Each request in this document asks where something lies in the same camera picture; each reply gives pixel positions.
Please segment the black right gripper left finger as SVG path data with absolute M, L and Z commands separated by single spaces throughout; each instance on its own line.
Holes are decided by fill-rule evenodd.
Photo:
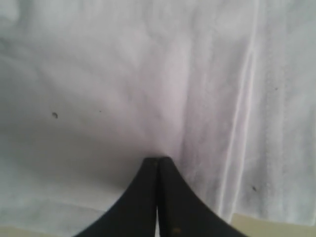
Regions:
M 158 159 L 145 158 L 116 203 L 78 237 L 153 237 L 156 231 Z

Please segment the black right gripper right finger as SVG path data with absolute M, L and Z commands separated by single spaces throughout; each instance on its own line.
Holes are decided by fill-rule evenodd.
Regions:
M 171 158 L 158 162 L 158 223 L 161 237 L 242 237 L 191 190 Z

